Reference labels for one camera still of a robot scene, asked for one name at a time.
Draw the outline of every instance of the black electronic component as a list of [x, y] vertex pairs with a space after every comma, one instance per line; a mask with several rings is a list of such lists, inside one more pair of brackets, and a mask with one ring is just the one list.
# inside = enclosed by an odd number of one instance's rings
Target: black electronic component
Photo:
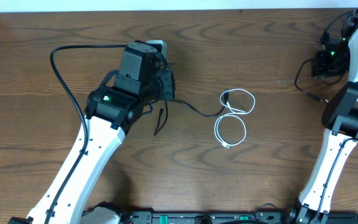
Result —
[[348, 82], [327, 104], [321, 118], [333, 133], [358, 138], [358, 82]]
[[312, 77], [329, 78], [338, 75], [344, 75], [349, 71], [350, 51], [347, 41], [328, 42], [325, 50], [316, 53], [312, 66]]
[[[285, 212], [273, 212], [271, 210], [261, 210], [256, 219], [253, 213], [154, 213], [150, 211], [129, 212], [122, 217], [122, 223], [133, 224], [240, 224], [240, 223], [256, 223], [256, 224], [276, 224], [286, 223], [281, 219]], [[343, 212], [330, 213], [326, 224], [358, 224], [358, 213]]]
[[[151, 101], [173, 100], [173, 71], [161, 53], [162, 47], [158, 49], [143, 42], [129, 43], [120, 70], [108, 73], [99, 88], [89, 94], [86, 117], [90, 119], [96, 115], [111, 121], [112, 128], [121, 127], [128, 133], [132, 124], [143, 115], [143, 107]], [[112, 77], [114, 85], [106, 86]]]
[[[285, 212], [282, 224], [314, 224], [314, 210], [310, 210], [308, 205], [301, 205], [296, 200], [294, 206]], [[358, 224], [358, 213], [353, 212], [331, 212], [319, 214], [318, 223], [325, 224]]]

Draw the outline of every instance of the black cable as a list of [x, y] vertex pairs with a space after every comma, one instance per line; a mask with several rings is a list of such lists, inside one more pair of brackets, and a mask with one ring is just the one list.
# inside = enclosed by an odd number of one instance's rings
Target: black cable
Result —
[[312, 97], [314, 100], [316, 100], [316, 101], [318, 101], [318, 102], [322, 102], [323, 100], [322, 100], [320, 97], [314, 96], [313, 94], [310, 94], [310, 93], [308, 93], [307, 91], [304, 91], [303, 89], [301, 89], [301, 88], [298, 86], [298, 77], [299, 77], [299, 74], [301, 73], [303, 66], [304, 66], [306, 63], [308, 63], [308, 62], [314, 62], [314, 59], [305, 60], [305, 61], [301, 64], [301, 67], [299, 68], [299, 71], [298, 71], [298, 73], [296, 74], [296, 77], [295, 77], [295, 86], [296, 86], [296, 88], [299, 89], [302, 93], [304, 93], [304, 94], [306, 94], [306, 95]]
[[53, 49], [52, 52], [50, 53], [50, 64], [52, 66], [52, 69], [55, 72], [56, 77], [59, 80], [60, 84], [62, 84], [62, 87], [65, 89], [67, 95], [70, 97], [71, 101], [73, 102], [78, 115], [80, 116], [81, 123], [82, 123], [83, 129], [84, 129], [84, 145], [83, 145], [82, 149], [80, 150], [80, 154], [78, 155], [77, 159], [75, 160], [70, 171], [67, 173], [67, 176], [65, 177], [62, 185], [60, 186], [59, 190], [56, 193], [55, 198], [52, 201], [52, 204], [50, 205], [50, 207], [47, 211], [47, 217], [45, 218], [45, 224], [49, 223], [50, 217], [54, 214], [53, 209], [55, 208], [55, 206], [57, 204], [57, 200], [59, 199], [60, 194], [63, 192], [63, 189], [65, 188], [68, 180], [70, 179], [71, 175], [73, 174], [78, 163], [80, 163], [81, 158], [83, 157], [84, 154], [86, 154], [86, 147], [88, 145], [88, 137], [89, 137], [88, 128], [86, 127], [85, 117], [83, 116], [80, 105], [78, 104], [73, 93], [70, 91], [70, 89], [68, 88], [68, 86], [66, 85], [62, 76], [59, 74], [59, 71], [56, 68], [55, 61], [54, 61], [55, 52], [57, 52], [59, 50], [65, 50], [65, 49], [116, 48], [116, 47], [126, 47], [126, 46], [127, 45], [69, 45], [69, 46], [57, 47], [57, 48]]
[[325, 85], [335, 85], [342, 80], [343, 76], [345, 76], [345, 73], [341, 74], [341, 76], [336, 81], [333, 81], [333, 82], [327, 82], [326, 80], [323, 80], [320, 77], [318, 77], [318, 80], [320, 80]]
[[331, 21], [331, 22], [328, 24], [328, 26], [325, 28], [325, 30], [324, 30], [324, 32], [323, 32], [323, 35], [321, 36], [321, 40], [322, 40], [322, 41], [325, 40], [325, 37], [326, 37], [326, 35], [327, 35], [327, 33], [328, 33], [328, 30], [331, 28], [332, 25], [334, 25], [334, 23], [335, 23], [336, 21], [338, 21], [340, 18], [342, 18], [342, 17], [344, 17], [344, 16], [346, 16], [346, 15], [352, 13], [352, 12], [353, 12], [353, 10], [347, 11], [347, 12], [345, 12], [345, 13], [343, 13], [343, 14], [337, 16], [337, 18], [335, 18], [333, 21]]
[[[224, 101], [225, 105], [227, 104], [228, 100], [229, 100], [229, 92], [225, 92], [223, 94], [223, 101]], [[198, 111], [194, 106], [192, 106], [191, 104], [187, 103], [184, 100], [174, 99], [174, 100], [172, 100], [172, 102], [176, 102], [176, 103], [180, 103], [182, 105], [185, 105], [188, 108], [192, 109], [194, 112], [198, 113], [199, 115], [207, 117], [207, 118], [216, 117], [217, 115], [221, 114], [223, 112], [224, 108], [225, 108], [225, 106], [222, 106], [222, 108], [216, 114], [203, 114], [200, 111]]]
[[274, 204], [272, 204], [272, 203], [264, 203], [264, 204], [260, 205], [260, 206], [255, 210], [255, 212], [254, 212], [255, 220], [257, 220], [256, 213], [257, 213], [261, 208], [266, 207], [266, 206], [272, 206], [272, 207], [274, 207], [274, 208], [278, 211], [278, 208], [277, 208]]
[[161, 131], [161, 129], [164, 127], [165, 123], [168, 120], [168, 103], [166, 100], [164, 100], [164, 102], [165, 102], [165, 121], [164, 121], [164, 123], [162, 123], [161, 127], [158, 128], [160, 126], [162, 112], [164, 111], [164, 107], [161, 107], [159, 115], [158, 115], [157, 127], [155, 128], [155, 131], [154, 131], [154, 136], [156, 136]]
[[216, 114], [203, 114], [201, 112], [199, 112], [194, 106], [192, 106], [191, 104], [183, 101], [183, 100], [178, 100], [178, 99], [174, 99], [172, 100], [172, 102], [176, 102], [176, 103], [180, 103], [182, 105], [187, 106], [188, 108], [192, 109], [194, 112], [198, 113], [201, 116], [207, 117], [207, 118], [213, 118], [216, 117], [217, 115], [221, 114], [224, 110], [224, 106], [222, 106], [222, 108], [216, 113]]
[[341, 144], [341, 147], [339, 148], [339, 151], [338, 151], [338, 154], [336, 155], [335, 157], [335, 160], [334, 160], [334, 163], [333, 165], [331, 166], [331, 169], [329, 170], [329, 173], [328, 173], [328, 177], [327, 177], [327, 181], [326, 183], [323, 185], [324, 186], [324, 189], [323, 189], [323, 193], [321, 194], [321, 199], [320, 199], [320, 203], [318, 205], [318, 209], [317, 209], [317, 212], [316, 212], [316, 215], [314, 216], [314, 218], [317, 218], [320, 214], [320, 210], [321, 210], [321, 207], [323, 206], [323, 201], [324, 201], [324, 196], [326, 194], [326, 190], [327, 190], [327, 187], [328, 187], [328, 184], [329, 184], [329, 180], [331, 179], [331, 176], [334, 172], [334, 169], [335, 169], [335, 166], [336, 166], [336, 163], [338, 162], [339, 160], [339, 157], [341, 155], [341, 152], [343, 150], [343, 148], [345, 147], [346, 143], [348, 141], [358, 141], [358, 138], [348, 138], [348, 139], [345, 139], [342, 144]]

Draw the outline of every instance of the wooden table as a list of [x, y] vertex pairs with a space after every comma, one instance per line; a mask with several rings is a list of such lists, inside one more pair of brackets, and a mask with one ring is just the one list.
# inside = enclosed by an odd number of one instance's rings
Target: wooden table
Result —
[[[154, 210], [244, 211], [270, 202], [285, 208], [305, 186], [320, 151], [325, 105], [294, 85], [316, 39], [340, 10], [60, 12], [0, 14], [0, 223], [25, 217], [65, 160], [80, 120], [52, 72], [50, 51], [70, 44], [123, 44], [163, 39], [177, 81], [176, 96], [215, 113], [227, 88], [251, 91], [256, 107], [243, 116], [247, 139], [226, 149], [215, 118], [169, 103], [169, 119], [153, 137], [158, 110], [142, 117], [114, 153], [87, 207], [112, 201]], [[118, 69], [122, 50], [66, 50], [57, 67], [84, 109], [90, 91]], [[300, 85], [331, 98], [343, 86], [310, 77]], [[248, 96], [233, 105], [249, 108]], [[223, 121], [238, 140], [242, 127]], [[333, 210], [358, 211], [358, 146], [335, 189]]]

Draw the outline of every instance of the coiled white cable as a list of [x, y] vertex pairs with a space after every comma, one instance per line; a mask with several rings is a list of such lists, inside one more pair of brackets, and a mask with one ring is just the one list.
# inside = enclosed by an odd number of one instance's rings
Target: coiled white cable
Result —
[[[243, 111], [243, 110], [239, 110], [239, 109], [235, 109], [235, 108], [232, 108], [230, 106], [230, 103], [227, 102], [227, 104], [225, 105], [223, 102], [222, 102], [222, 96], [223, 94], [227, 93], [227, 92], [230, 92], [230, 91], [243, 91], [243, 92], [246, 92], [248, 93], [250, 96], [252, 96], [252, 98], [254, 99], [254, 104], [252, 105], [252, 108], [249, 110], [249, 111]], [[243, 89], [240, 89], [240, 88], [235, 88], [235, 89], [232, 89], [232, 90], [226, 90], [224, 91], [221, 96], [219, 97], [219, 100], [221, 102], [221, 104], [227, 108], [229, 108], [229, 110], [231, 111], [231, 113], [227, 113], [225, 115], [222, 115], [220, 117], [217, 118], [217, 120], [215, 121], [215, 127], [214, 127], [214, 132], [215, 132], [215, 137], [216, 139], [222, 143], [222, 146], [226, 147], [226, 148], [230, 148], [231, 146], [236, 146], [240, 143], [243, 142], [243, 140], [246, 138], [247, 136], [247, 129], [246, 129], [246, 124], [244, 124], [244, 122], [242, 121], [242, 119], [240, 117], [238, 117], [238, 115], [245, 115], [245, 114], [249, 114], [255, 107], [255, 97], [253, 96], [253, 94], [251, 94], [250, 92], [248, 92], [247, 90], [243, 90]], [[228, 142], [226, 142], [222, 137], [221, 135], [219, 134], [219, 131], [218, 131], [218, 128], [219, 128], [219, 123], [221, 122], [221, 120], [224, 118], [224, 117], [234, 117], [234, 118], [237, 118], [241, 121], [242, 123], [242, 126], [244, 127], [244, 137], [237, 143], [235, 144], [229, 144]]]

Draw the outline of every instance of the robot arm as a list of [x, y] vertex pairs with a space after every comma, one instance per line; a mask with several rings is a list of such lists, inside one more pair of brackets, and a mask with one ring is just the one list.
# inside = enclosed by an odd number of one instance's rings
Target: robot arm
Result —
[[[86, 148], [85, 156], [80, 160], [74, 173], [71, 175], [63, 192], [60, 194], [58, 204], [52, 211], [49, 223], [79, 223], [85, 203], [90, 196], [93, 187], [98, 181], [101, 171], [107, 161], [121, 145], [125, 138], [122, 128], [111, 128], [111, 122], [93, 116], [87, 119], [89, 131], [89, 143]], [[30, 211], [27, 218], [33, 220], [32, 223], [44, 223], [47, 210], [50, 208], [57, 191], [67, 176], [78, 157], [84, 141], [84, 131], [81, 126], [76, 141], [68, 154], [65, 162], [60, 168], [55, 180], [49, 187], [39, 203]], [[115, 215], [112, 220], [119, 220]]]
[[347, 19], [342, 41], [327, 45], [324, 52], [317, 53], [314, 74], [338, 75], [349, 68], [350, 60], [349, 81], [323, 113], [322, 124], [326, 128], [323, 145], [311, 177], [298, 197], [296, 211], [292, 211], [293, 223], [313, 223], [312, 220], [326, 223], [334, 188], [347, 157], [357, 144], [355, 140], [345, 140], [358, 139], [358, 11]]
[[[166, 51], [167, 45], [162, 40], [137, 41], [126, 46], [120, 70], [108, 73], [99, 88], [89, 94], [85, 109], [89, 142], [85, 153], [78, 158], [85, 140], [81, 125], [73, 148], [40, 202], [26, 219], [12, 218], [9, 223], [119, 222], [119, 212], [103, 207], [81, 216], [101, 171], [132, 124], [143, 115], [143, 108], [151, 101], [174, 99], [175, 80], [165, 60]], [[112, 77], [114, 85], [106, 86]], [[75, 169], [64, 184], [72, 167]], [[55, 197], [57, 203], [51, 205]]]

